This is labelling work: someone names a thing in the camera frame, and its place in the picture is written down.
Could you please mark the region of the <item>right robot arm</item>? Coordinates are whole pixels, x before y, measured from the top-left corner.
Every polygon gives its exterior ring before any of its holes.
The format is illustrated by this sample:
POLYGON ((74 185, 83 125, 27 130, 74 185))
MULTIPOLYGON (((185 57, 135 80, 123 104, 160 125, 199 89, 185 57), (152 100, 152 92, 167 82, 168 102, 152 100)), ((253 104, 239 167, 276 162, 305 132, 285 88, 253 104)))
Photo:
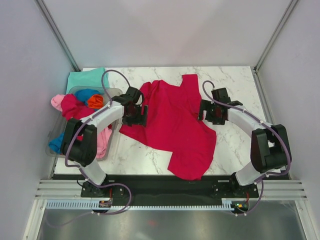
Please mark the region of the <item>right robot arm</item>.
POLYGON ((250 162, 230 177, 229 191, 242 196, 247 186, 270 175, 285 175, 292 157, 287 130, 282 124, 273 125, 249 112, 238 100, 232 101, 226 88, 211 91, 209 100, 200 101, 198 119, 214 125, 227 121, 238 126, 251 139, 250 162))

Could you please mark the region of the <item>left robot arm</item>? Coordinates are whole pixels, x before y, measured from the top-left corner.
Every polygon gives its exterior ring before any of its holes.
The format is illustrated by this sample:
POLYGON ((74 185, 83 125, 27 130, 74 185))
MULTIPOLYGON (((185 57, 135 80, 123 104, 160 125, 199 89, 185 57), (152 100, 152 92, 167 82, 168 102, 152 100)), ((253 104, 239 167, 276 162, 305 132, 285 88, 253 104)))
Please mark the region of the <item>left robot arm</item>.
POLYGON ((148 106, 144 105, 144 94, 135 87, 128 87, 126 93, 110 96, 108 102, 93 114, 82 119, 67 121, 60 151, 65 156, 67 167, 78 168, 92 191, 99 197, 106 196, 110 185, 105 181, 107 174, 97 160, 98 134, 109 125, 121 120, 123 125, 147 125, 148 106))

